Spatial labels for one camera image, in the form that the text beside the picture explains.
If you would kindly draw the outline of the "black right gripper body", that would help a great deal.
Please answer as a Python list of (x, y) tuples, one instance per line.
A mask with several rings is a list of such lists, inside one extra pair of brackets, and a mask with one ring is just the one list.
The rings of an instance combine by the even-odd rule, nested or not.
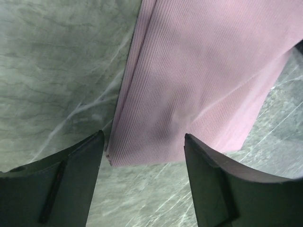
[(298, 42), (294, 48), (301, 54), (303, 55), (303, 40), (301, 40), (300, 42)]

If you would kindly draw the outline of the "pink tank top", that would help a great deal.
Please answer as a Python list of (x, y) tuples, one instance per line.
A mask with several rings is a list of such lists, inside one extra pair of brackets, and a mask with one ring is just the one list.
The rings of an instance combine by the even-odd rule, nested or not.
[(189, 133), (241, 149), (296, 44), (300, 0), (144, 0), (106, 150), (114, 167), (184, 160)]

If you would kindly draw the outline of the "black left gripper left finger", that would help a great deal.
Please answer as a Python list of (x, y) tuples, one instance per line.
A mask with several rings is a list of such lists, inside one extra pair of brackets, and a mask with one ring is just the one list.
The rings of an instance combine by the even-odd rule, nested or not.
[(3, 227), (84, 227), (103, 155), (104, 133), (0, 174)]

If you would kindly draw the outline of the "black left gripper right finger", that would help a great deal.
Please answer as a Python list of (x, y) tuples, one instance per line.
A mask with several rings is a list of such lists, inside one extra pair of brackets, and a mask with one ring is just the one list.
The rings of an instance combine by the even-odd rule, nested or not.
[(189, 183), (200, 227), (300, 227), (303, 180), (245, 166), (185, 135)]

